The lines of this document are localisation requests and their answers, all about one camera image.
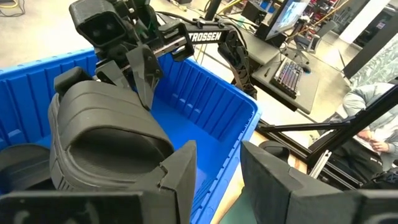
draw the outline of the chair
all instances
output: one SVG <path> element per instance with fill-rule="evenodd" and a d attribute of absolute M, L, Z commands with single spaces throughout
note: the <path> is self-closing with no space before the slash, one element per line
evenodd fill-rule
<path fill-rule="evenodd" d="M 296 35 L 294 37 L 294 42 L 296 44 L 296 48 L 287 47 L 287 49 L 294 50 L 295 55 L 294 58 L 299 56 L 302 60 L 306 60 L 306 64 L 309 64 L 309 59 L 303 52 L 315 54 L 317 52 L 317 48 L 319 46 L 322 37 L 324 37 L 329 31 L 333 30 L 337 27 L 337 23 L 335 21 L 329 21 L 326 23 L 316 34 L 312 34 L 311 32 L 307 32 L 306 36 Z"/>

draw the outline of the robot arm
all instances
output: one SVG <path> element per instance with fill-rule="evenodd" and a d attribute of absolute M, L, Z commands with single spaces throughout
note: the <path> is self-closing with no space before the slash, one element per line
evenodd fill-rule
<path fill-rule="evenodd" d="M 257 90 L 250 82 L 248 51 L 241 31 L 229 21 L 216 19 L 204 21 L 179 17 L 169 12 L 157 12 L 163 22 L 172 21 L 172 17 L 181 19 L 189 34 L 191 43 L 218 44 L 218 53 L 229 63 L 236 86 L 256 99 Z"/>
<path fill-rule="evenodd" d="M 171 53 L 176 61 L 193 55 L 193 44 L 218 43 L 218 52 L 231 65 L 238 88 L 254 96 L 248 52 L 239 29 L 221 21 L 167 19 L 159 24 L 149 0 L 78 0 L 69 8 L 77 32 L 94 48 L 99 62 L 95 75 L 102 81 L 136 89 L 147 110 L 163 77 L 157 57 Z"/>

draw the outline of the person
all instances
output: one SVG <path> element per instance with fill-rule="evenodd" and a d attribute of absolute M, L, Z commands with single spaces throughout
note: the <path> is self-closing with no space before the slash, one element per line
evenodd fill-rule
<path fill-rule="evenodd" d="M 375 102 L 393 84 L 377 83 L 352 89 L 343 98 L 343 104 L 330 118 L 329 122 L 340 122 L 355 115 Z M 389 170 L 398 159 L 398 106 L 360 131 L 352 139 L 338 147 L 330 162 L 362 182 L 368 182 L 373 175 Z M 315 148 L 329 136 L 329 132 L 315 141 Z"/>

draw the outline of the wooden table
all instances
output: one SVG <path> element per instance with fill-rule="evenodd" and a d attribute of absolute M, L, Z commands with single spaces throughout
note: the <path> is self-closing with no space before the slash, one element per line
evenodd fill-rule
<path fill-rule="evenodd" d="M 254 132 L 250 139 L 250 142 L 258 146 L 260 143 L 266 140 L 267 139 L 264 136 L 260 135 L 257 132 Z M 299 171 L 307 173 L 307 165 L 298 160 L 296 157 L 290 155 L 288 163 Z M 231 181 L 229 182 L 229 185 L 224 193 L 223 198 L 221 199 L 220 204 L 218 205 L 217 211 L 211 221 L 211 224 L 217 224 L 220 222 L 226 212 L 232 207 L 233 203 L 235 203 L 236 199 L 238 199 L 238 197 L 241 195 L 243 186 L 244 183 L 242 177 L 242 169 L 241 165 L 239 164 L 235 170 L 234 175 L 232 176 Z"/>

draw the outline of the person's hand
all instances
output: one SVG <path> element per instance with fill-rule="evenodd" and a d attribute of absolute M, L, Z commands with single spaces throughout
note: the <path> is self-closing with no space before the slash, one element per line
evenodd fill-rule
<path fill-rule="evenodd" d="M 369 142 L 373 138 L 371 130 L 362 130 L 357 134 L 357 136 L 367 142 Z"/>
<path fill-rule="evenodd" d="M 376 152 L 389 152 L 389 150 L 390 150 L 387 143 L 380 142 L 377 140 L 372 140 L 371 146 L 372 146 L 373 150 L 375 150 Z"/>

